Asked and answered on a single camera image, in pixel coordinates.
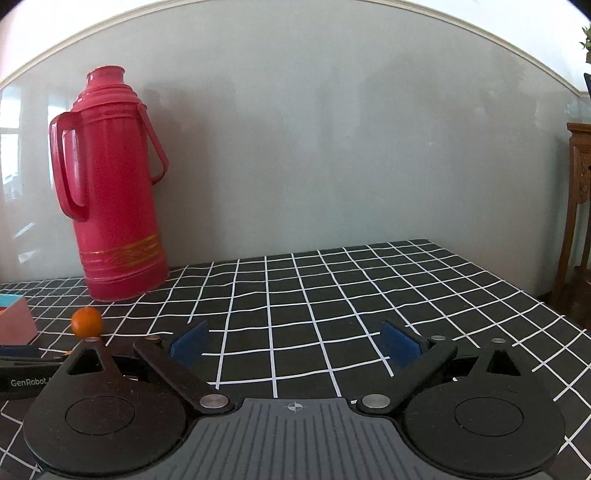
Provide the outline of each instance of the carved wood panel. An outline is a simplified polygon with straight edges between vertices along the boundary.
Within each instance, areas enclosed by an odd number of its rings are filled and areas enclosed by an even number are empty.
[[[577,202],[585,203],[589,200],[591,189],[591,145],[581,145],[574,148],[574,168]]]

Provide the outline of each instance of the thermos lid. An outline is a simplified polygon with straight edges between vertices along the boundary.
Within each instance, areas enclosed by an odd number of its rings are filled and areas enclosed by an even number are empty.
[[[86,88],[72,105],[72,112],[107,103],[140,103],[138,95],[123,82],[124,73],[125,69],[117,65],[106,65],[92,70],[86,76]]]

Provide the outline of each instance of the pink box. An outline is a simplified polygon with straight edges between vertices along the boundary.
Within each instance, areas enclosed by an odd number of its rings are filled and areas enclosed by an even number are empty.
[[[35,320],[21,295],[0,294],[0,345],[26,345],[37,335]]]

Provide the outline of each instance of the round disc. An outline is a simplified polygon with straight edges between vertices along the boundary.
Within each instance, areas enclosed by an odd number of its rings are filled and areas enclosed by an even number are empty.
[[[25,439],[39,463],[61,476],[112,477],[145,468],[172,450],[186,425],[182,403],[147,382],[121,382],[54,406],[47,414],[33,405],[27,418],[51,436],[30,434],[30,427]]]
[[[552,461],[564,439],[552,401],[527,393],[518,377],[446,383],[410,401],[404,427],[417,450],[455,475],[527,476]]]
[[[97,417],[88,412],[101,412]],[[135,417],[134,406],[119,397],[98,396],[74,403],[66,413],[68,425],[86,435],[108,435],[129,425]]]

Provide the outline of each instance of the orange ball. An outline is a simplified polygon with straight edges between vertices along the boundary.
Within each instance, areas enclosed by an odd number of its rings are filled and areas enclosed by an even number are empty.
[[[98,337],[103,331],[103,317],[93,307],[83,307],[72,315],[72,332],[78,338]]]

